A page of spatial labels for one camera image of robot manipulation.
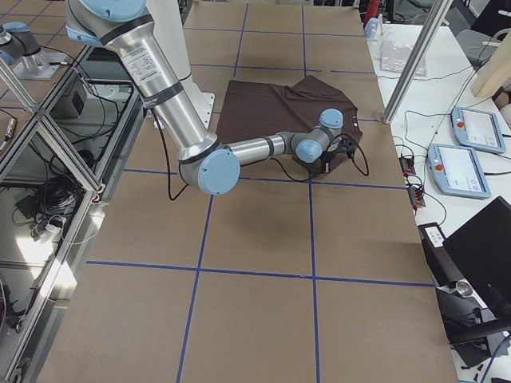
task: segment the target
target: cardboard table surface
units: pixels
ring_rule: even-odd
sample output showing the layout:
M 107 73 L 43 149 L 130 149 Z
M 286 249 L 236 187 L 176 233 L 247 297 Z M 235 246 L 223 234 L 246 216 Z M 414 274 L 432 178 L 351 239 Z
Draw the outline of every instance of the cardboard table surface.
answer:
M 184 29 L 211 130 L 230 79 L 313 74 L 358 106 L 370 177 L 262 163 L 170 203 L 147 120 L 38 381 L 457 381 L 358 11 L 195 2 Z

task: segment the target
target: black monitor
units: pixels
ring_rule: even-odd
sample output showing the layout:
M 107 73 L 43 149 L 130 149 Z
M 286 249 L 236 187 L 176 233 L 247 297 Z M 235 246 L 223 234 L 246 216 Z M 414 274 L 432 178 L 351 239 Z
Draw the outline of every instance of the black monitor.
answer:
M 511 316 L 511 205 L 497 197 L 444 247 L 495 317 Z

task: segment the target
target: power strip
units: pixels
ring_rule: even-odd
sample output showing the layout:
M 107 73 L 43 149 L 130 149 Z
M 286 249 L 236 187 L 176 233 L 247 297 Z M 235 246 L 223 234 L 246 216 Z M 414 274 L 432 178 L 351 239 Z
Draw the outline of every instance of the power strip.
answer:
M 404 156 L 399 157 L 399 165 L 401 166 L 402 175 L 407 181 L 408 177 L 415 176 L 417 174 L 415 172 L 414 160 L 412 158 Z M 415 211 L 426 206 L 426 203 L 424 202 L 424 191 L 421 191 L 417 185 L 408 184 L 406 191 L 408 192 L 408 198 L 410 199 L 412 208 Z

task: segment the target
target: white table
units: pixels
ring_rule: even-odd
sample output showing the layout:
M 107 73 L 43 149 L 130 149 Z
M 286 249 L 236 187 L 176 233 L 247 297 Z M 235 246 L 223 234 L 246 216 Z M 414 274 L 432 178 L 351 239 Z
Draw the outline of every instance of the white table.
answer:
M 421 26 L 385 25 L 384 38 L 404 44 L 414 44 L 421 28 Z M 378 75 L 378 85 L 382 94 L 382 99 L 386 105 L 398 80 L 384 77 L 398 77 L 399 75 L 397 73 L 381 70 L 378 43 L 369 41 L 368 44 L 373 58 L 374 71 Z M 418 80 L 444 77 L 447 74 L 456 73 L 458 71 L 461 72 L 438 80 Z M 415 78 L 396 117 L 392 121 L 391 129 L 393 136 L 395 136 L 394 142 L 396 144 L 403 144 L 401 139 L 405 139 L 406 111 L 414 111 L 426 115 L 450 113 L 454 106 L 467 107 L 483 101 L 484 99 L 473 96 L 468 85 L 461 94 L 459 102 L 455 105 L 453 104 L 454 100 L 457 100 L 461 89 L 464 87 L 465 81 L 473 74 L 474 71 L 459 44 L 456 42 L 454 35 L 448 27 L 441 27 L 426 54 L 426 77 Z M 476 76 L 477 74 L 472 76 L 470 84 Z M 491 100 L 481 102 L 474 108 L 496 113 L 502 132 L 507 134 L 511 133 L 511 130 Z M 454 137 L 449 116 L 423 117 L 414 113 L 407 113 L 406 119 L 408 121 L 408 133 L 406 137 L 417 144 L 426 148 L 429 147 L 430 142 L 458 144 Z M 511 140 L 505 139 L 505 143 L 508 148 L 505 156 L 511 156 Z M 426 154 L 426 150 L 416 144 L 407 140 L 404 141 L 404 144 L 411 147 L 416 156 L 424 156 Z M 403 154 L 410 153 L 406 148 L 402 147 L 397 147 L 396 150 L 398 154 L 400 154 L 402 150 Z M 477 152 L 477 156 L 485 172 L 505 172 L 511 170 L 511 161 L 509 160 L 484 152 Z M 442 224 L 442 230 L 447 236 L 456 231 L 463 223 L 473 217 L 498 195 L 502 195 L 506 200 L 511 201 L 511 175 L 486 177 L 490 191 L 492 192 L 492 197 L 489 199 L 479 200 L 453 197 L 443 195 L 439 191 L 433 181 L 430 170 L 424 166 L 424 162 L 425 157 L 417 157 L 415 159 L 416 171 L 418 176 L 424 181 L 426 192 L 437 198 L 446 207 L 447 216 L 446 221 Z M 429 196 L 425 198 L 426 207 L 418 209 L 415 218 L 417 225 L 429 222 L 440 223 L 444 217 L 442 207 Z M 455 352 L 453 352 L 453 357 L 457 362 L 458 376 L 460 379 L 472 381 L 477 371 L 474 373 L 474 369 L 470 371 L 462 370 L 460 368 L 460 365 L 463 364 L 461 358 Z M 511 380 L 511 357 L 497 358 L 486 378 L 486 382 L 490 382 L 491 377 L 501 377 Z

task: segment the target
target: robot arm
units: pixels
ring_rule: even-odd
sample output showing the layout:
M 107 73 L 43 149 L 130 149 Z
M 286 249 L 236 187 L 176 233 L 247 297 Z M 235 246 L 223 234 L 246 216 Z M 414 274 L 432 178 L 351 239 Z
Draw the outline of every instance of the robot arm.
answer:
M 74 41 L 115 52 L 135 83 L 145 107 L 153 109 L 179 148 L 183 180 L 211 195 L 231 190 L 240 165 L 295 153 L 307 163 L 339 146 L 343 115 L 328 109 L 309 133 L 222 145 L 203 125 L 183 86 L 154 38 L 145 0 L 67 0 L 68 35 Z
M 22 22 L 0 23 L 0 58 L 7 65 L 12 65 L 20 57 L 31 73 L 40 73 L 50 67 L 27 25 Z

